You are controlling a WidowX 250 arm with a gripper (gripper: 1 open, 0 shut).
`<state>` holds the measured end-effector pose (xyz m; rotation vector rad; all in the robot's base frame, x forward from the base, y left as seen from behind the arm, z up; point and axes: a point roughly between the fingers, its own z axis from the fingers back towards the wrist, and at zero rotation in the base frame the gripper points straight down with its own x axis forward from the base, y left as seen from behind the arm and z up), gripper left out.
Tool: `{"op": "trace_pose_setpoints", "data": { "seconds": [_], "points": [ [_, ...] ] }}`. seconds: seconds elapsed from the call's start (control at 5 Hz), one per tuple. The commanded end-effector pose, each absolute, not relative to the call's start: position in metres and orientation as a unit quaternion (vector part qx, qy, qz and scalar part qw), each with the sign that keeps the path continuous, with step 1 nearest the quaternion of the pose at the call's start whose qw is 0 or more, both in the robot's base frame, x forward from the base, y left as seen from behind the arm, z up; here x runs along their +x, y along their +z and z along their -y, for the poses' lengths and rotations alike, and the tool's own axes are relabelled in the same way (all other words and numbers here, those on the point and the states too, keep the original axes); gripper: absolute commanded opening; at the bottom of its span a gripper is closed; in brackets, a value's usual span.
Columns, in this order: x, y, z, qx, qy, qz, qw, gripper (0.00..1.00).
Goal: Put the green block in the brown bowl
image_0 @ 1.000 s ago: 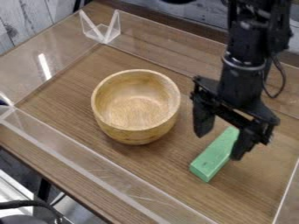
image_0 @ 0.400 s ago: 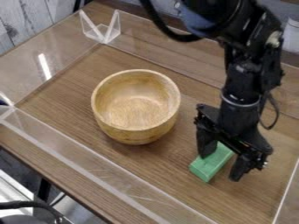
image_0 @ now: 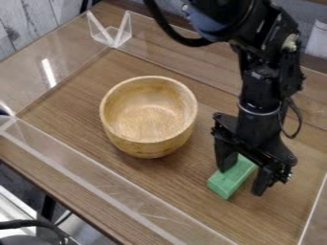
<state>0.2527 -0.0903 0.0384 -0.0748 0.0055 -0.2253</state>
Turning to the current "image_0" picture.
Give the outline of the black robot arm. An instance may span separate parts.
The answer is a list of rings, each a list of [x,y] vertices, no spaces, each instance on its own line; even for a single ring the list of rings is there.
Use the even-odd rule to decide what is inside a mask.
[[[253,194],[259,196],[278,182],[287,182],[298,159],[282,137],[293,95],[303,89],[301,32],[285,9],[271,0],[186,0],[185,12],[199,34],[225,41],[239,56],[242,91],[235,116],[215,113],[217,163],[229,171],[239,156],[258,166]]]

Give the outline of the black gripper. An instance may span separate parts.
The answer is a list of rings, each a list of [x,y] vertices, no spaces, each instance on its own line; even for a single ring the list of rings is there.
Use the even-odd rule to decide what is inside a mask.
[[[259,167],[253,182],[253,194],[262,196],[271,185],[286,183],[298,159],[282,140],[298,136],[283,128],[287,109],[298,111],[293,99],[279,101],[273,108],[262,110],[239,103],[239,115],[214,114],[211,134],[215,139],[217,164],[221,172],[230,170],[242,154]]]

